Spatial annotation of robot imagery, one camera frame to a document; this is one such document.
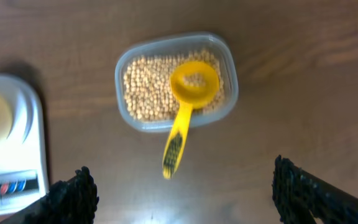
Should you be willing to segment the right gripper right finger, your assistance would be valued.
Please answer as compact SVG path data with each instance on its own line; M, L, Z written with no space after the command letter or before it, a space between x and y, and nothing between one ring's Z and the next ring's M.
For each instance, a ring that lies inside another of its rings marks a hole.
M275 159L272 200L282 223L358 223L358 198L297 167Z

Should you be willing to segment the yellow measuring scoop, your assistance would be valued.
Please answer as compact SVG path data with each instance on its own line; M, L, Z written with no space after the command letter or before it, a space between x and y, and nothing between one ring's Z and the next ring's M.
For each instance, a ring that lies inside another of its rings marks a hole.
M205 86L196 88L184 85L183 77L193 73L204 76ZM170 75L170 88L179 102L179 109L163 153L162 174L165 179L171 179L180 165L193 110L212 102L219 91L219 77L215 69L207 63L186 62L178 66Z

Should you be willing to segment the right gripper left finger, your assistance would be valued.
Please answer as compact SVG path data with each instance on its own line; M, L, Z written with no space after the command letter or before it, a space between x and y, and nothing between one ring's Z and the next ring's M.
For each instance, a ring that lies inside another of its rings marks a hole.
M97 186L83 166L73 178L54 183L46 196L0 224L93 224L98 202Z

